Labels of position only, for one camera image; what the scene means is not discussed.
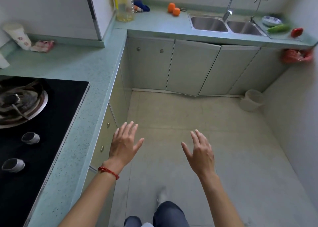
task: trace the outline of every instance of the cooking oil bottle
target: cooking oil bottle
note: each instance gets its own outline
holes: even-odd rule
[[[116,7],[116,19],[122,22],[133,20],[133,0],[114,0]]]

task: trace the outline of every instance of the red pepper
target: red pepper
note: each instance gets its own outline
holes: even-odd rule
[[[298,36],[301,36],[303,32],[304,32],[304,28],[295,28],[292,30],[292,33],[290,34],[290,36],[292,36],[293,38],[296,38]]]

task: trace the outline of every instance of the orange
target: orange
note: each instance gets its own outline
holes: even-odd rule
[[[180,14],[180,9],[179,8],[174,8],[172,11],[173,16],[179,16]]]
[[[176,5],[174,3],[169,3],[168,5],[168,12],[172,13]]]

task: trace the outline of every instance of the bowl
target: bowl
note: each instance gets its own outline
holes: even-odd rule
[[[263,24],[268,27],[274,27],[274,26],[282,24],[282,21],[280,19],[277,19],[271,16],[264,16],[262,20],[263,20]]]

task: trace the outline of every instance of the forearm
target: forearm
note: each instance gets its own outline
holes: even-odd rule
[[[103,166],[119,174],[123,166],[111,159]],[[107,172],[98,172],[58,227],[94,227],[101,212],[109,189],[116,177]]]
[[[200,178],[209,203],[215,227],[244,227],[234,205],[221,184],[220,178],[213,174]]]

